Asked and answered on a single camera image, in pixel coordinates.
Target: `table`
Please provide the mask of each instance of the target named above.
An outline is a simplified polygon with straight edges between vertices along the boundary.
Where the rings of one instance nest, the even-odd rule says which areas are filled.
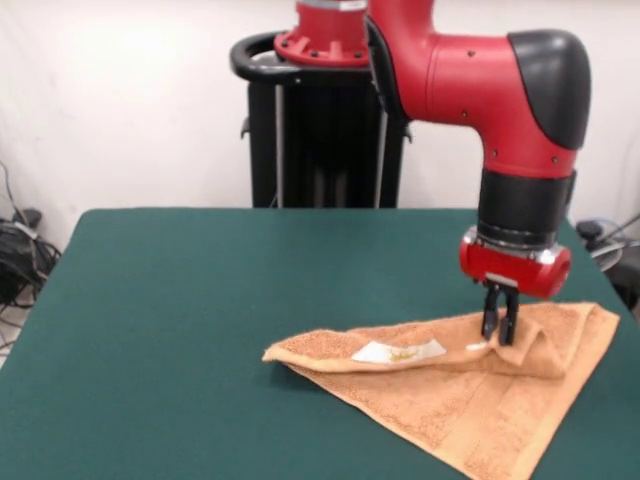
[[[481,308],[470,210],[84,215],[0,371],[0,478],[460,478],[280,365],[309,329]],[[638,478],[640,333],[568,225],[560,301],[622,316],[538,478]]]

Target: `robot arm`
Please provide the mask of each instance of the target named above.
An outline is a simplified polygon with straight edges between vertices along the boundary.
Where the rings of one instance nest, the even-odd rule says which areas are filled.
[[[569,272],[556,243],[590,107],[589,61],[581,42],[557,30],[505,37],[443,35],[435,0],[369,0],[369,53],[385,110],[474,128],[484,165],[478,222],[460,246],[462,270],[489,288],[483,335],[497,327],[511,344],[517,295],[555,295]]]

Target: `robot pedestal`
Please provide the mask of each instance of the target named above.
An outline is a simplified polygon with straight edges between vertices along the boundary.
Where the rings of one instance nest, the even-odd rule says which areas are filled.
[[[397,206],[406,124],[386,115],[373,86],[364,9],[329,8],[340,3],[354,4],[299,1],[298,27],[231,50],[249,82],[242,135],[254,207]]]

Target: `towel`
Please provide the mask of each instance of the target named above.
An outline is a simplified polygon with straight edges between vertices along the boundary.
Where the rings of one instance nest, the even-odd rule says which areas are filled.
[[[526,479],[618,321],[592,303],[539,303],[520,307],[512,346],[497,332],[484,341],[473,313],[315,330],[272,345],[263,361],[286,364],[469,478]]]

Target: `black cable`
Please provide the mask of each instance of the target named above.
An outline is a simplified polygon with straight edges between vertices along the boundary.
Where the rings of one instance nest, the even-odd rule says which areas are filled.
[[[15,340],[11,340],[10,342],[5,342],[2,345],[0,345],[0,350],[4,350],[7,347],[11,347],[15,343],[16,343]]]
[[[8,326],[13,327],[13,328],[22,328],[22,325],[20,325],[18,323],[10,322],[9,320],[7,320],[5,318],[2,318],[2,317],[0,317],[0,323],[4,323],[5,325],[8,325]]]
[[[33,306],[62,253],[30,228],[14,201],[9,171],[1,161],[0,168],[7,196],[17,212],[15,221],[0,219],[0,304],[26,310]],[[28,287],[31,298],[27,299],[23,293]]]
[[[609,240],[611,237],[614,237],[615,235],[617,235],[618,233],[624,232],[627,228],[629,228],[631,225],[633,225],[634,223],[636,223],[638,220],[640,220],[640,213],[634,215],[630,220],[627,220],[625,223],[623,223],[622,225],[620,225],[618,228],[616,228],[614,231],[606,234],[604,237],[602,237],[601,239],[598,240],[598,244],[602,244],[605,241]]]

